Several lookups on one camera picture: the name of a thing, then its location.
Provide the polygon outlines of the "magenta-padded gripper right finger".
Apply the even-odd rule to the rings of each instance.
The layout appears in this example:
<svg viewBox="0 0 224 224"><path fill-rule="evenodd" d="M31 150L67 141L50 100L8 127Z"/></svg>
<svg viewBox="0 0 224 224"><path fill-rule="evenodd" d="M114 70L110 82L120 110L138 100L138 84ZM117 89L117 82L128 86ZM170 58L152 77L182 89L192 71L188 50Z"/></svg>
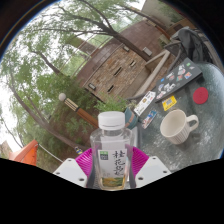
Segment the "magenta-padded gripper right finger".
<svg viewBox="0 0 224 224"><path fill-rule="evenodd" d="M170 174L169 169L157 156L149 157L140 149L133 148L129 175L131 189L146 186Z"/></svg>

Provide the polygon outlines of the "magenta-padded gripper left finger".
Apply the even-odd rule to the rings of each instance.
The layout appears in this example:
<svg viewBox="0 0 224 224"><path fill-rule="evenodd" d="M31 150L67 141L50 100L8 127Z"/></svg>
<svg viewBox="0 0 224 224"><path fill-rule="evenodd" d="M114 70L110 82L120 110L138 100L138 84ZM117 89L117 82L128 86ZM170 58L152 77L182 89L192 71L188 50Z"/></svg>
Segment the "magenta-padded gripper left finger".
<svg viewBox="0 0 224 224"><path fill-rule="evenodd" d="M76 159L67 158L53 174L84 188L98 187L92 149L87 149Z"/></svg>

